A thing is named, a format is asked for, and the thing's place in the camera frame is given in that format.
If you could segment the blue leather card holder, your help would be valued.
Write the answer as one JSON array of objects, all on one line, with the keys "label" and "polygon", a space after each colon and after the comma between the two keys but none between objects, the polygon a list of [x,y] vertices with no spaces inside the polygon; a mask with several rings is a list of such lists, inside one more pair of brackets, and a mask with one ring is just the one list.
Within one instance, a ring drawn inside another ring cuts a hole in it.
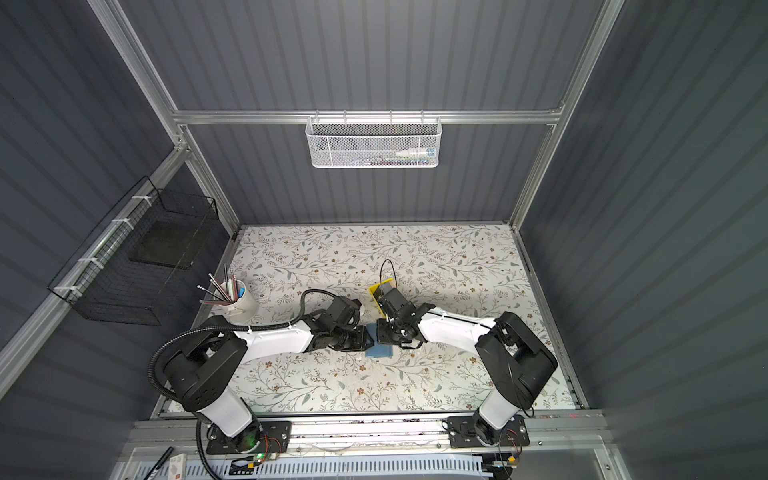
[{"label": "blue leather card holder", "polygon": [[367,358],[382,359],[393,357],[393,346],[381,343],[375,343],[365,351]]}]

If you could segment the yellow plastic card tray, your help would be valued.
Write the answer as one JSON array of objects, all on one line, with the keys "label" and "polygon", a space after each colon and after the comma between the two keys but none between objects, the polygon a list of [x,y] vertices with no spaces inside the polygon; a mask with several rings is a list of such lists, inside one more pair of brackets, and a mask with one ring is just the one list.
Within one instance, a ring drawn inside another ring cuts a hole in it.
[{"label": "yellow plastic card tray", "polygon": [[395,289],[395,280],[389,278],[371,286],[369,293],[374,299],[378,310],[383,318],[392,321],[395,318],[396,310],[390,293]]}]

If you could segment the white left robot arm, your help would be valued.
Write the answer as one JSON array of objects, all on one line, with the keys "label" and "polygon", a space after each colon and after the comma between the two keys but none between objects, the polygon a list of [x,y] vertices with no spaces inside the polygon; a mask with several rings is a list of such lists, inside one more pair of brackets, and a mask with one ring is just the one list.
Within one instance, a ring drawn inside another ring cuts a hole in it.
[{"label": "white left robot arm", "polygon": [[255,414],[230,387],[240,366],[321,349],[365,351],[373,339],[360,324],[361,309],[357,299],[309,289],[300,297],[299,314],[287,322],[239,325],[213,316],[163,344],[148,376],[161,395],[234,439],[258,430]]}]

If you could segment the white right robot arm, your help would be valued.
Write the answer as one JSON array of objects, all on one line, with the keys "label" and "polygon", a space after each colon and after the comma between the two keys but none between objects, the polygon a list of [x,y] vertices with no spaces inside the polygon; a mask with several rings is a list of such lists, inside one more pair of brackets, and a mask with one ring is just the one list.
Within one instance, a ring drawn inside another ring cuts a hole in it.
[{"label": "white right robot arm", "polygon": [[429,303],[417,306],[391,280],[370,293],[383,314],[377,324],[379,341],[411,349],[445,344],[482,362],[493,389],[474,414],[478,436],[497,434],[515,415],[531,410],[558,368],[555,355],[515,313],[475,318]]}]

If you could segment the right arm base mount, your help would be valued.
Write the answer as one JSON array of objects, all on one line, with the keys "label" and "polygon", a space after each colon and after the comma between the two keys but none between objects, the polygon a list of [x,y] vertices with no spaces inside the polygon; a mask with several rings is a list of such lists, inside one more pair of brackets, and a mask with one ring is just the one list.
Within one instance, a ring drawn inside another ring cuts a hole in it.
[{"label": "right arm base mount", "polygon": [[521,415],[510,418],[501,428],[494,428],[479,415],[449,416],[441,421],[454,449],[480,447],[511,447],[521,449],[530,445],[525,419]]}]

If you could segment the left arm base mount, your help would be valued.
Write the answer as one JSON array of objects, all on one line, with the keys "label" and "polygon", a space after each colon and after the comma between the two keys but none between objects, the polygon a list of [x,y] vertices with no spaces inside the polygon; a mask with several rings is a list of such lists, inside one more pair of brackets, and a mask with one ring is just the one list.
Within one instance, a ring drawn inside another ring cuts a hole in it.
[{"label": "left arm base mount", "polygon": [[205,433],[205,453],[209,455],[269,455],[287,451],[293,424],[289,421],[254,420],[242,432],[227,436],[215,425]]}]

